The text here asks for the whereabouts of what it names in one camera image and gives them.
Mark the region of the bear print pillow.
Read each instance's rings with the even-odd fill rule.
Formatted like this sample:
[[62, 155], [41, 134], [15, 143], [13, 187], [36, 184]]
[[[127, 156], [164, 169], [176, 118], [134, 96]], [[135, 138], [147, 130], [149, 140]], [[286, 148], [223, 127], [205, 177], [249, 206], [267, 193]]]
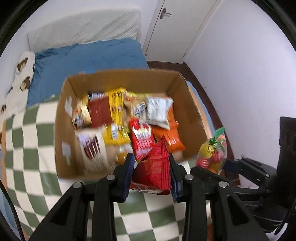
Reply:
[[1, 105], [1, 127], [3, 122], [27, 106], [30, 84], [34, 75], [35, 54], [25, 51], [16, 66], [15, 78]]

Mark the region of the white mattress headboard cover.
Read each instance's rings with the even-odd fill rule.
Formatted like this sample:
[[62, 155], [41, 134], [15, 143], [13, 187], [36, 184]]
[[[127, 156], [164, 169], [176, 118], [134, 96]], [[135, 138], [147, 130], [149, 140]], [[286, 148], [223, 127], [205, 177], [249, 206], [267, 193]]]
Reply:
[[100, 9], [66, 16], [28, 32], [30, 50], [141, 36], [139, 9]]

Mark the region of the blue bed sheet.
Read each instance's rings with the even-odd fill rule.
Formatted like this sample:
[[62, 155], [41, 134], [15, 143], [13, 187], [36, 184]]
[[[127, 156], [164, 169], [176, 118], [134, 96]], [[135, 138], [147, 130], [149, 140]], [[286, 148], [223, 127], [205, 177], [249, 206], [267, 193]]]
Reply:
[[35, 53], [34, 75], [27, 106], [58, 95], [67, 76], [107, 69], [135, 68], [147, 69], [148, 64], [140, 43], [130, 38], [39, 51]]

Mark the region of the small red triangular packet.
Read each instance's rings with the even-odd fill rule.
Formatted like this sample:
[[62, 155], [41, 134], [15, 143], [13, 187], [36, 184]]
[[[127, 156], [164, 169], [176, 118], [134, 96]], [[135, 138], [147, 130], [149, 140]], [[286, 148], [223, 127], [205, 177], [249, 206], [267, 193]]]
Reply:
[[169, 195], [171, 191], [170, 154], [162, 137], [133, 170], [132, 190], [156, 195]]

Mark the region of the white chocolate stick packet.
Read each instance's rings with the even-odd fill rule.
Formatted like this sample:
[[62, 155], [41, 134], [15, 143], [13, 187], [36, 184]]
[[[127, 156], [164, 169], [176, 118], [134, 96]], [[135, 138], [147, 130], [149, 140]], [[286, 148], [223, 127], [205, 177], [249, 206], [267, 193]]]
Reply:
[[103, 132], [105, 127], [76, 131], [86, 172], [107, 173], [113, 170], [108, 161]]

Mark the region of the dark red snack packet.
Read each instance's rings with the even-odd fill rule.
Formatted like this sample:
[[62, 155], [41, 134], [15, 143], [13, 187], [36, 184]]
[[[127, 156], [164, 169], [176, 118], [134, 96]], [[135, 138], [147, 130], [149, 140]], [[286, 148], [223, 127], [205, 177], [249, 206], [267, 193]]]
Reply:
[[92, 128], [98, 128], [113, 122], [108, 96], [90, 101], [88, 103], [88, 109], [92, 121]]

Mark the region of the small yellow snack packet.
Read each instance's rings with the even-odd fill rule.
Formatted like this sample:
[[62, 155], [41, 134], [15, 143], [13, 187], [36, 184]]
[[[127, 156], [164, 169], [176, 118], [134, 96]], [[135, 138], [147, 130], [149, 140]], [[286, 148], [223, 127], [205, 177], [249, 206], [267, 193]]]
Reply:
[[122, 125], [115, 123], [105, 126], [103, 140], [106, 145], [123, 145], [130, 143], [130, 137]]

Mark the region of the red crown spicy snack packet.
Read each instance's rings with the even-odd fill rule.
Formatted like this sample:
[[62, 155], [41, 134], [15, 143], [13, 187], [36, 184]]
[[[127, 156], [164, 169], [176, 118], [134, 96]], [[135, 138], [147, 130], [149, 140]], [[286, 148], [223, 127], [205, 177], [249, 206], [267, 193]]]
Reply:
[[131, 118], [129, 127], [132, 136], [132, 148], [136, 161], [141, 161], [155, 145], [152, 127], [138, 119]]

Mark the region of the orange snack packet QR code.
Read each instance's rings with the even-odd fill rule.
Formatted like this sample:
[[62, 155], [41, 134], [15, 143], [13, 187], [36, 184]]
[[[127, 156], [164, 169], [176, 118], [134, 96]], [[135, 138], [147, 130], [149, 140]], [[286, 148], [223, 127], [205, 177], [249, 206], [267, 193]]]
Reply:
[[178, 126], [179, 124], [176, 121], [170, 123], [169, 130], [160, 126], [152, 126], [152, 132], [157, 141], [165, 137], [166, 149], [169, 153], [184, 151], [186, 149], [179, 137]]

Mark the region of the green yellow candy bag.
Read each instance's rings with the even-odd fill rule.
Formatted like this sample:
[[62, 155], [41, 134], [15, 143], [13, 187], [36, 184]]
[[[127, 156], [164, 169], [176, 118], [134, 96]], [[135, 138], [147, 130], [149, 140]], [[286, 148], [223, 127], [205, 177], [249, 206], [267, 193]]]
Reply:
[[227, 158], [225, 127], [215, 130], [214, 136], [204, 142], [197, 154], [196, 165], [217, 175], [222, 172]]

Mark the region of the white door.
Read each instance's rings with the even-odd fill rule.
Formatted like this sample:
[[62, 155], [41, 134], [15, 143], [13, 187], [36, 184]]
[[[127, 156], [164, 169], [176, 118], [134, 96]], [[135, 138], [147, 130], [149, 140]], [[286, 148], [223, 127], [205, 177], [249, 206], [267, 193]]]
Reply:
[[[183, 63], [220, 1], [160, 1], [143, 51], [147, 61]], [[171, 16], [159, 18], [163, 8]]]

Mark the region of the gold panda candy packet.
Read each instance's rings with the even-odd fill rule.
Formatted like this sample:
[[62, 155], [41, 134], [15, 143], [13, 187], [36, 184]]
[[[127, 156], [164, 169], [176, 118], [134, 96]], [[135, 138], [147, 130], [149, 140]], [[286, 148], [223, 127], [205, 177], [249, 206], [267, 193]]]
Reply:
[[78, 99], [77, 105], [72, 114], [72, 122], [74, 129], [76, 130], [91, 126], [92, 120], [88, 110], [88, 96]]

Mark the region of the white printed snack packet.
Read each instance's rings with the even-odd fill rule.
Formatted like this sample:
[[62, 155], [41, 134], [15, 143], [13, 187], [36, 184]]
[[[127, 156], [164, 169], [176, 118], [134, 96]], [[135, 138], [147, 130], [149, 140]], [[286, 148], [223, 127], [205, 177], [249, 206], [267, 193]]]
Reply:
[[170, 130], [168, 111], [173, 106], [173, 102], [169, 97], [146, 97], [146, 122]]

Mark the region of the orange round candy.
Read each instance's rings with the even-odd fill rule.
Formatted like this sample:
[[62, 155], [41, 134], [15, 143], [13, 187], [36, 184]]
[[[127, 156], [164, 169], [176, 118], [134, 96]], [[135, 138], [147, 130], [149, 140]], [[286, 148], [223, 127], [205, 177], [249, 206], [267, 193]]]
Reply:
[[119, 151], [116, 154], [115, 164], [117, 166], [123, 165], [125, 163], [127, 154], [128, 154], [128, 152], [126, 152], [126, 151]]

